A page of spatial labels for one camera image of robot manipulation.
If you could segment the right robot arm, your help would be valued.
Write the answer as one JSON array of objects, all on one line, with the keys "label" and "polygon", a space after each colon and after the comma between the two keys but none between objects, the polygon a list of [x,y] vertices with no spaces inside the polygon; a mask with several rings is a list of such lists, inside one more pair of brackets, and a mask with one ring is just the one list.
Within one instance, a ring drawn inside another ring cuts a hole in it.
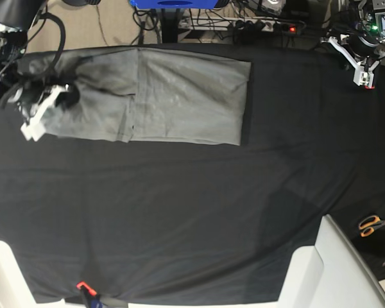
[{"label": "right robot arm", "polygon": [[[32,40],[28,32],[38,21],[53,21],[60,30],[55,55],[38,73],[19,72],[18,61]],[[66,30],[62,20],[48,11],[47,1],[0,1],[0,107],[17,107],[29,122],[50,99],[51,108],[68,110],[80,99],[77,86],[55,77],[56,65],[65,47]]]}]

